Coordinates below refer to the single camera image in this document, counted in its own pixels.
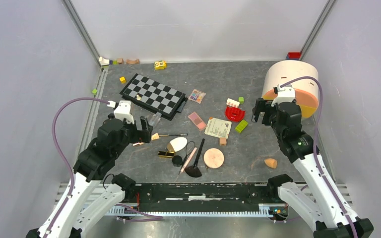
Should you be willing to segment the round pink powder compact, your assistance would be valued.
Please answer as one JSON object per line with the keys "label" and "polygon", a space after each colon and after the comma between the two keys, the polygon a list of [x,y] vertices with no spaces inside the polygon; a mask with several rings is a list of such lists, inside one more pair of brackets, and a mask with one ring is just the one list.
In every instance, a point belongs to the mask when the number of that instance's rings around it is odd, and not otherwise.
{"label": "round pink powder compact", "polygon": [[225,158],[219,149],[210,148],[204,153],[203,160],[208,168],[217,169],[223,165]]}

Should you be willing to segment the white gold egg case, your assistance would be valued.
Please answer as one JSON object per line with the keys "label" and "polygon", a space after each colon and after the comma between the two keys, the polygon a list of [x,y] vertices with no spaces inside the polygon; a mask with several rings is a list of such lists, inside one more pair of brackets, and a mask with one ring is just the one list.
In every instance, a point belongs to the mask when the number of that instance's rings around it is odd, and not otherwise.
{"label": "white gold egg case", "polygon": [[167,144],[167,150],[169,152],[178,152],[186,147],[188,140],[185,137],[177,137],[172,139]]}

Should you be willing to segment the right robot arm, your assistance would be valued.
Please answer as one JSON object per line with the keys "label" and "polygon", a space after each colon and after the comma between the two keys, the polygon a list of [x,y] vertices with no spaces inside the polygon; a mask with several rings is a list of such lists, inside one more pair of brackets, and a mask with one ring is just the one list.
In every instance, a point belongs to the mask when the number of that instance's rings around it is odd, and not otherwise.
{"label": "right robot arm", "polygon": [[306,196],[286,174],[268,180],[267,197],[290,205],[310,226],[316,238],[368,238],[374,227],[350,207],[329,175],[315,140],[302,130],[302,112],[291,85],[273,89],[273,100],[258,98],[252,120],[263,114],[281,152],[304,178],[313,199]]}

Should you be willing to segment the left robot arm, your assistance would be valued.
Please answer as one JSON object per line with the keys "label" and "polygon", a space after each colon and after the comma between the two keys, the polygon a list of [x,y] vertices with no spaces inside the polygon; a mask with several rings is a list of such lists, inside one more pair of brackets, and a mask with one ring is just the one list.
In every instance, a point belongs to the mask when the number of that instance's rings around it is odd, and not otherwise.
{"label": "left robot arm", "polygon": [[139,142],[149,143],[153,127],[146,117],[135,124],[131,101],[101,101],[113,108],[99,127],[97,136],[78,155],[70,169],[70,181],[46,222],[30,230],[28,238],[84,238],[90,229],[115,205],[130,202],[136,196],[135,181],[124,174],[113,177],[111,184],[91,204],[85,203],[94,189],[114,167],[124,149]]}

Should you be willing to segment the round drawer organizer box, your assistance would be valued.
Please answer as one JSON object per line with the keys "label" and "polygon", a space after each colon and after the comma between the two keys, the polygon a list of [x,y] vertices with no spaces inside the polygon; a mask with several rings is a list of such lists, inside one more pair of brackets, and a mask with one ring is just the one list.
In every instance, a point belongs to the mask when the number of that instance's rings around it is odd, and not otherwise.
{"label": "round drawer organizer box", "polygon": [[[283,60],[275,63],[267,71],[262,89],[262,98],[276,98],[273,88],[295,78],[310,76],[318,79],[317,69],[309,63],[297,60]],[[290,84],[295,89],[295,100],[300,106],[302,119],[310,118],[319,105],[319,88],[311,79],[298,80]]]}

